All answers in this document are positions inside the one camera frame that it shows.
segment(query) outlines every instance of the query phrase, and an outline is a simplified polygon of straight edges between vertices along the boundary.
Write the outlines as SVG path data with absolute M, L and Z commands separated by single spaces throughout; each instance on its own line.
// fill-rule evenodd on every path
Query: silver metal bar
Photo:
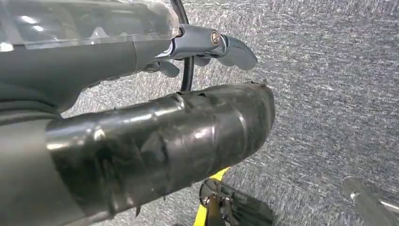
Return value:
M 356 177 L 344 178 L 342 185 L 344 193 L 353 200 L 365 225 L 399 226 L 399 219 L 391 210 L 397 207 L 394 203 L 374 197 Z

